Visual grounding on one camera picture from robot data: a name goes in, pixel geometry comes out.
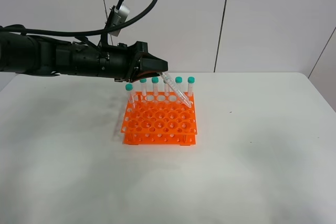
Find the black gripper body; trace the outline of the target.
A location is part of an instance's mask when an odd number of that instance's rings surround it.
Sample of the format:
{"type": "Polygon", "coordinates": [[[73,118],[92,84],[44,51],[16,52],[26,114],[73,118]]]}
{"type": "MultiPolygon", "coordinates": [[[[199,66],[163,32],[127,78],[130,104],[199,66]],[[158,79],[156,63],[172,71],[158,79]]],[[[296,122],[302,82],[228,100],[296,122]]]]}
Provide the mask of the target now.
{"type": "Polygon", "coordinates": [[[130,82],[131,74],[139,71],[138,53],[148,52],[148,44],[141,41],[132,46],[102,44],[100,49],[98,76],[114,78],[116,82],[130,82]]]}

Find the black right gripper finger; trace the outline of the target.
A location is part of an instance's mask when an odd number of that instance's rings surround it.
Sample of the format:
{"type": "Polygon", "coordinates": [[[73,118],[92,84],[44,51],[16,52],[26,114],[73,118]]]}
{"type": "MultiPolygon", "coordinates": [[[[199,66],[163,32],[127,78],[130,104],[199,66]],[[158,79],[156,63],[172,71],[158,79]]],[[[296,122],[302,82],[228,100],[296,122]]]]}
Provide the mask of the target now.
{"type": "Polygon", "coordinates": [[[142,79],[146,78],[152,78],[152,77],[158,77],[160,75],[160,72],[141,72],[141,71],[135,71],[131,74],[130,82],[134,83],[136,81],[140,81],[142,79]]]}

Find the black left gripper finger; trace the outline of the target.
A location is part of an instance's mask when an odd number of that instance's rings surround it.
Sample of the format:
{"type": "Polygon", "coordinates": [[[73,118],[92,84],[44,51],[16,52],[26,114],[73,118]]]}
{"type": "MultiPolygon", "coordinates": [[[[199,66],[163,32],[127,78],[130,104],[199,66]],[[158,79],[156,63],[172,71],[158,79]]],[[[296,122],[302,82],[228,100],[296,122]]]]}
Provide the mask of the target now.
{"type": "Polygon", "coordinates": [[[140,73],[159,73],[168,71],[168,62],[148,52],[138,53],[140,73]]]}

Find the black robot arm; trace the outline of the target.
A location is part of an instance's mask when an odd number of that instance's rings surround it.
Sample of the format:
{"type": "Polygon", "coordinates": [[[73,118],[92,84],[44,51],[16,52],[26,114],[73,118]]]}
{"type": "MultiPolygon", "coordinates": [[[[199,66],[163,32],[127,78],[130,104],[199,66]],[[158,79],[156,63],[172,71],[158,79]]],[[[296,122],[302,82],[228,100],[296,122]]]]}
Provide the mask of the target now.
{"type": "Polygon", "coordinates": [[[145,42],[112,46],[108,44],[108,34],[102,34],[95,45],[84,36],[70,42],[10,33],[1,28],[1,72],[46,77],[66,74],[135,82],[157,77],[167,70],[168,62],[151,55],[145,42]]]}

